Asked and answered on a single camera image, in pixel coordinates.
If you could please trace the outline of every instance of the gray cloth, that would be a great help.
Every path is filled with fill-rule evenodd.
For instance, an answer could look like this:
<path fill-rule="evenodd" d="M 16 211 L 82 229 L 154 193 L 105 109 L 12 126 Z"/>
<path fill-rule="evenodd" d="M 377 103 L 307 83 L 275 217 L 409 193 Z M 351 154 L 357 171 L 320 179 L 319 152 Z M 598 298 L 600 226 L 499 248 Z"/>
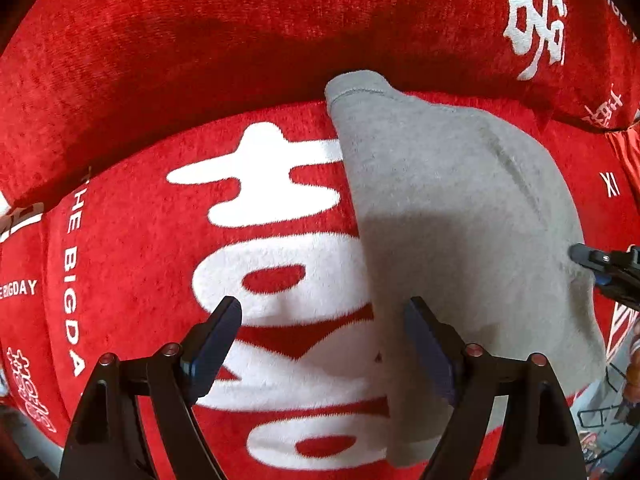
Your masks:
<path fill-rule="evenodd" d="M 568 258 L 582 230 L 548 151 L 487 112 L 406 96 L 375 72 L 338 76 L 325 94 L 382 338 L 388 460 L 430 457 L 450 415 L 402 333 L 411 296 L 494 355 L 546 354 L 567 395 L 599 377 L 593 277 Z M 505 407 L 494 404 L 490 429 Z"/>

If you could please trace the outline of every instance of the folded gray garment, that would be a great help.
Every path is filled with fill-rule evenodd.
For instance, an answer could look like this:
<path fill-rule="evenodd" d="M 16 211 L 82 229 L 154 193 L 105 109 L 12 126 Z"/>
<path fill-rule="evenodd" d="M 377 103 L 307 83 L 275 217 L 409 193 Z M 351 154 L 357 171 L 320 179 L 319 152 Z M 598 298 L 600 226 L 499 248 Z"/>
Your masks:
<path fill-rule="evenodd" d="M 598 378 L 593 278 L 568 258 L 582 229 L 548 151 L 487 112 L 404 95 L 375 72 L 338 76 L 325 94 L 382 338 L 388 460 L 428 459 L 450 416 L 402 332 L 411 296 L 494 355 L 546 354 L 567 395 Z M 498 398 L 490 430 L 505 408 Z"/>

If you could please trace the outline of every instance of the metal screw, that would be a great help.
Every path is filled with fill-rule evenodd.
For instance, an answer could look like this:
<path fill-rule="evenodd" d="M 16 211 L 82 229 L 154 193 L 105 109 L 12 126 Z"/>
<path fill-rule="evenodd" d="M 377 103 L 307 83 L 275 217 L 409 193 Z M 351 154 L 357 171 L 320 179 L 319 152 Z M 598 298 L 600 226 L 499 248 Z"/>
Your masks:
<path fill-rule="evenodd" d="M 100 359 L 98 359 L 98 362 L 102 366 L 109 366 L 110 364 L 113 364 L 115 361 L 116 361 L 116 354 L 112 354 L 111 352 L 107 352 L 106 354 L 102 354 L 100 356 Z"/>
<path fill-rule="evenodd" d="M 480 357 L 484 353 L 484 348 L 482 348 L 479 344 L 471 343 L 466 346 L 465 352 L 471 357 Z"/>
<path fill-rule="evenodd" d="M 167 343 L 161 349 L 162 355 L 171 357 L 176 355 L 180 351 L 180 345 L 178 343 Z"/>
<path fill-rule="evenodd" d="M 531 354 L 531 362 L 537 366 L 545 366 L 546 356 L 542 354 Z"/>

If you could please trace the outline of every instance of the gray sleeve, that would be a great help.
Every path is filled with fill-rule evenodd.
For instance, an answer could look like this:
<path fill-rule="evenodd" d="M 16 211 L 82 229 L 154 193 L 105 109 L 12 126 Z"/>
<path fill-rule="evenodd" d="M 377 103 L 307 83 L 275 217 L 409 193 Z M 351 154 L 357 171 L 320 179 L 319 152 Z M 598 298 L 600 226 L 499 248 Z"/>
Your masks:
<path fill-rule="evenodd" d="M 325 94 L 382 335 L 389 461 L 430 457 L 450 415 L 402 333 L 411 296 L 494 355 L 546 354 L 567 395 L 599 378 L 593 278 L 567 254 L 582 229 L 548 151 L 487 112 L 406 96 L 375 72 L 338 76 Z M 505 407 L 498 399 L 490 429 Z"/>

